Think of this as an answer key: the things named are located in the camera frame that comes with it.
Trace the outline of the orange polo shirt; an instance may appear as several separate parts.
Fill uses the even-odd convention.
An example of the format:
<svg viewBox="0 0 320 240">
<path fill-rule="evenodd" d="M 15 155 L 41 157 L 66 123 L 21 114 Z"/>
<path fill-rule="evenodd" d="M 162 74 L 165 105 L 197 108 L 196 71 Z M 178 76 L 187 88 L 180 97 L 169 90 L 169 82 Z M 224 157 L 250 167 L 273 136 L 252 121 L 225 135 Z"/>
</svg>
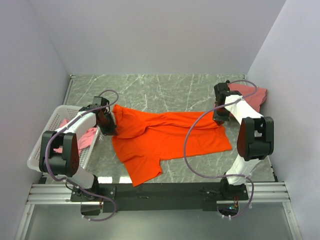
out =
<svg viewBox="0 0 320 240">
<path fill-rule="evenodd" d="M 134 187 L 161 175 L 161 161 L 232 149 L 225 128 L 215 123 L 211 114 L 150 113 L 118 104 L 112 111 L 117 125 L 112 145 Z"/>
</svg>

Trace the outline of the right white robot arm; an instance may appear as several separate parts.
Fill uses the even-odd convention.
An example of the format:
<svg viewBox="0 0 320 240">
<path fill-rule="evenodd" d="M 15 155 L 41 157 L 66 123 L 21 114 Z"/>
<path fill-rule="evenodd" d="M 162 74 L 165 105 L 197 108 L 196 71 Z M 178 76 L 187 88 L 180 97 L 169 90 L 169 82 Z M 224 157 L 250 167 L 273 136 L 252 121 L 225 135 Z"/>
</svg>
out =
<svg viewBox="0 0 320 240">
<path fill-rule="evenodd" d="M 215 107 L 213 120 L 222 125 L 233 116 L 240 124 L 236 150 L 237 157 L 227 176 L 220 181 L 219 193 L 224 200 L 245 195 L 246 177 L 253 168 L 274 151 L 274 120 L 251 107 L 237 90 L 230 90 L 227 82 L 214 86 Z"/>
</svg>

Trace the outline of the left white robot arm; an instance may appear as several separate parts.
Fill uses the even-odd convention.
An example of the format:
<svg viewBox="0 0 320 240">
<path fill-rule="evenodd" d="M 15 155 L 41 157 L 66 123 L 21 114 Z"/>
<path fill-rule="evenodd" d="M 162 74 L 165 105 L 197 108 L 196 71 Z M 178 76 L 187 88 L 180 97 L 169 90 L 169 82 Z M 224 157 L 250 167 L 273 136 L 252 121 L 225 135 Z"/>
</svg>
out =
<svg viewBox="0 0 320 240">
<path fill-rule="evenodd" d="M 111 103 L 102 96 L 95 96 L 92 104 L 82 107 L 75 118 L 55 131 L 42 134 L 39 170 L 48 173 L 56 181 L 66 181 L 74 186 L 73 191 L 88 201 L 100 194 L 97 176 L 80 166 L 78 140 L 90 129 L 97 127 L 105 136 L 116 136 L 117 126 L 110 110 Z"/>
</svg>

